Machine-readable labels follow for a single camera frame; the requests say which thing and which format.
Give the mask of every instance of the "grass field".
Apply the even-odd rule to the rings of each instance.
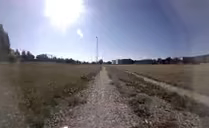
[[[77,105],[74,94],[85,89],[99,70],[99,65],[0,64],[0,115],[2,108],[6,114],[18,110],[26,124],[42,127],[60,100]]]
[[[144,126],[150,128],[189,128],[196,126],[209,128],[209,107],[206,105],[123,71],[134,69],[133,72],[138,72],[138,69],[144,67],[146,71],[147,68],[150,71],[152,65],[143,66],[107,66],[112,84],[118,88],[125,100],[128,100],[127,102],[134,113],[141,120],[147,119],[152,122],[141,122],[137,126],[138,128]]]
[[[209,96],[209,64],[113,66]]]

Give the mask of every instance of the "gravel path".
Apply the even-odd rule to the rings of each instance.
[[[74,110],[67,119],[69,128],[129,128],[136,126],[138,118],[123,103],[115,86],[110,84],[105,67],[96,76],[91,86],[87,103]]]

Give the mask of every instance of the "dirt path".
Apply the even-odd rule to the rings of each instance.
[[[103,67],[88,90],[87,103],[76,108],[73,118],[66,121],[69,128],[129,128],[137,124],[138,118],[110,82]]]
[[[191,99],[194,99],[195,101],[197,101],[199,103],[202,103],[202,104],[209,107],[209,97],[208,96],[199,94],[199,93],[194,92],[194,91],[186,90],[186,89],[183,89],[183,88],[178,88],[178,87],[166,84],[164,82],[159,82],[159,81],[147,78],[145,76],[138,75],[136,73],[131,73],[131,74],[135,75],[136,77],[144,79],[144,81],[153,83],[155,85],[159,85],[160,87],[165,88],[168,91],[176,92],[177,94],[179,94],[181,96],[187,96],[187,97],[189,97]]]

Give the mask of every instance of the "meadow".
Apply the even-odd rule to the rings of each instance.
[[[61,100],[71,107],[80,103],[74,95],[99,70],[99,65],[0,64],[0,120],[7,120],[9,127],[20,127],[13,125],[20,122],[43,127]]]
[[[209,96],[209,64],[113,65],[113,67]]]

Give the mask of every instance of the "blue sky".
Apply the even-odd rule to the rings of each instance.
[[[209,0],[83,0],[64,30],[45,16],[46,1],[0,0],[12,48],[93,61],[98,36],[104,60],[209,53]]]

